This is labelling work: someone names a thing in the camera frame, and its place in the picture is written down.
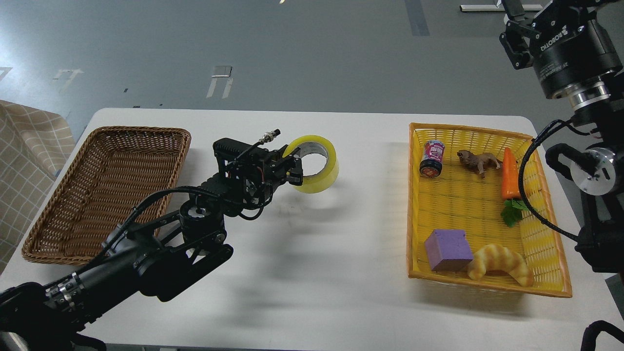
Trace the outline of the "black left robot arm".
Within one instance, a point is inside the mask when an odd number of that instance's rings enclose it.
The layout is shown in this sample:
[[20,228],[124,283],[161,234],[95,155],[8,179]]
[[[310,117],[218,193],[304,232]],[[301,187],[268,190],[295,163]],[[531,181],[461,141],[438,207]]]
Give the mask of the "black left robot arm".
[[104,351],[103,341],[82,335],[87,324],[135,293],[170,301],[225,263],[234,249],[225,243],[224,218],[256,220],[278,187],[303,184],[300,147],[263,147],[279,133],[269,131],[252,145],[217,140],[218,172],[200,186],[150,194],[78,271],[3,291],[1,349]]

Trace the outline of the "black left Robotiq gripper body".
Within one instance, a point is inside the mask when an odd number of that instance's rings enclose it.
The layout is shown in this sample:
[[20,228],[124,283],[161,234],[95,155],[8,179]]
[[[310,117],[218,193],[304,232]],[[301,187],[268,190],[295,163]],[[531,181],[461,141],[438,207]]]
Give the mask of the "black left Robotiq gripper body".
[[229,153],[225,156],[227,199],[236,208],[264,208],[286,182],[281,153]]

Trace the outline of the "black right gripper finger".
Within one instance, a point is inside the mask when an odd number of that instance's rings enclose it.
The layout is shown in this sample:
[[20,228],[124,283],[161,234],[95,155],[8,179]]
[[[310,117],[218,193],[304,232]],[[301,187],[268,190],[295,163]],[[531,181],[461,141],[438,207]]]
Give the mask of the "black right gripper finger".
[[500,35],[499,42],[514,69],[532,67],[533,55],[530,53],[527,42],[537,34],[532,26],[532,20],[527,17],[519,0],[502,0],[501,5],[507,20],[505,31]]

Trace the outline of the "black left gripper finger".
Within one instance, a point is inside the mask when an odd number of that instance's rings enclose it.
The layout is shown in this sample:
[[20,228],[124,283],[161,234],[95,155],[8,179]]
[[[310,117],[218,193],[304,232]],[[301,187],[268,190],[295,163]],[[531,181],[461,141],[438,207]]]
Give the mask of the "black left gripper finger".
[[285,171],[302,171],[301,147],[285,145],[282,147],[280,166]]
[[302,186],[304,180],[303,167],[301,163],[296,163],[287,170],[286,182],[292,186]]

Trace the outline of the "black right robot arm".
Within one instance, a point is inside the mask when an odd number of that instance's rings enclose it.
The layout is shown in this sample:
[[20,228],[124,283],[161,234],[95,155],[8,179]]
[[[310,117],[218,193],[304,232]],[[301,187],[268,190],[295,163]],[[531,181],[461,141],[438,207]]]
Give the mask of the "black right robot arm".
[[[519,166],[519,191],[529,211],[548,228],[575,241],[575,251],[596,273],[624,269],[623,63],[597,20],[605,0],[551,0],[529,18],[519,0],[504,0],[505,31],[499,40],[517,70],[532,67],[546,98],[567,98],[569,120],[554,120],[533,140]],[[599,142],[579,151],[559,143],[546,150],[548,166],[580,190],[584,225],[578,234],[537,213],[524,191],[524,170],[537,147],[560,129],[574,133],[594,124]]]

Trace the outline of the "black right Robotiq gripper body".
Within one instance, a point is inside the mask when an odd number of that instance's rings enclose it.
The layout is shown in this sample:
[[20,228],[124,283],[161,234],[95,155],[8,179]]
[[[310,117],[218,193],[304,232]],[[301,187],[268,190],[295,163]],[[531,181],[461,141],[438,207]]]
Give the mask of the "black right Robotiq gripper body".
[[597,20],[610,0],[551,0],[532,20],[533,69],[546,98],[561,98],[568,86],[619,73],[623,64]]

